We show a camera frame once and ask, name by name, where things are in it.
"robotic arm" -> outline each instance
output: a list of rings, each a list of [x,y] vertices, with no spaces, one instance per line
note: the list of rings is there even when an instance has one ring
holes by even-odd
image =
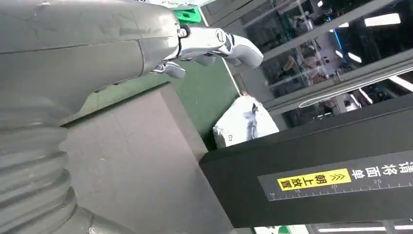
[[[182,78],[177,60],[263,60],[247,39],[128,0],[1,0],[0,31],[0,234],[131,233],[77,206],[59,120],[108,85]]]
[[[227,61],[244,64],[248,67],[258,67],[263,61],[263,55],[248,39],[226,33],[220,28],[180,25],[177,31],[179,49],[162,61],[153,73],[166,73],[174,78],[183,78],[185,71],[173,60],[195,61],[203,66],[214,63],[216,56],[222,56]]]

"green floor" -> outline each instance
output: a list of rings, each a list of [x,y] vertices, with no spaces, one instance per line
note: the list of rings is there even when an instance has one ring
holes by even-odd
[[[237,90],[220,58],[210,67],[203,67],[195,62],[180,64],[187,71],[185,79],[150,74],[110,86],[97,94],[91,94],[82,110],[64,120],[64,123],[171,81],[204,143],[208,149],[214,149],[211,128],[238,96]]]

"white plastic bag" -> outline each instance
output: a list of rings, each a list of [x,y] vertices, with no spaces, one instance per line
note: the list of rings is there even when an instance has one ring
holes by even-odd
[[[161,5],[174,10],[188,10],[206,5],[215,0],[137,0],[145,3]]]
[[[237,98],[213,128],[218,148],[279,132],[270,114],[255,98]]]

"ceiling light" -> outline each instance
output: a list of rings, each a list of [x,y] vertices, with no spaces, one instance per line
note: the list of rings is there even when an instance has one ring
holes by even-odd
[[[350,97],[353,99],[354,103],[356,103],[357,107],[361,108],[361,104],[357,101],[356,97],[352,94],[350,94]]]
[[[396,225],[394,226],[396,230],[411,230],[413,229],[413,225]]]
[[[369,101],[370,104],[373,104],[373,100],[364,92],[361,88],[358,89],[360,93]]]
[[[342,24],[342,25],[339,25],[338,27],[339,27],[339,28],[347,28],[348,26],[349,26],[348,23],[344,23],[344,24]]]
[[[364,20],[367,27],[378,26],[378,25],[388,25],[388,24],[398,24],[400,23],[400,17],[398,13],[387,14],[372,18],[367,18]]]
[[[319,229],[320,233],[333,232],[368,232],[368,231],[385,231],[385,227],[370,227],[370,228],[323,228]]]
[[[408,82],[408,81],[406,81],[406,80],[404,80],[404,79],[402,79],[398,76],[389,77],[389,80],[391,80],[394,83],[396,83],[396,84],[404,87],[405,89],[410,90],[411,92],[413,92],[413,84],[412,83],[410,83],[410,82]]]
[[[342,53],[340,53],[339,51],[337,51],[336,50],[336,54],[340,57],[340,58],[343,58],[343,54]]]
[[[350,57],[352,60],[361,63],[361,58],[360,58],[359,56],[356,56],[356,55],[353,55],[352,53],[349,53],[349,57]]]

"black panel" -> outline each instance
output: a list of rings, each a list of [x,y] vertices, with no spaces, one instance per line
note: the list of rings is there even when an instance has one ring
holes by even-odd
[[[411,150],[412,104],[406,95],[210,152],[200,165],[236,228],[411,218],[412,188],[269,202],[257,177]]]

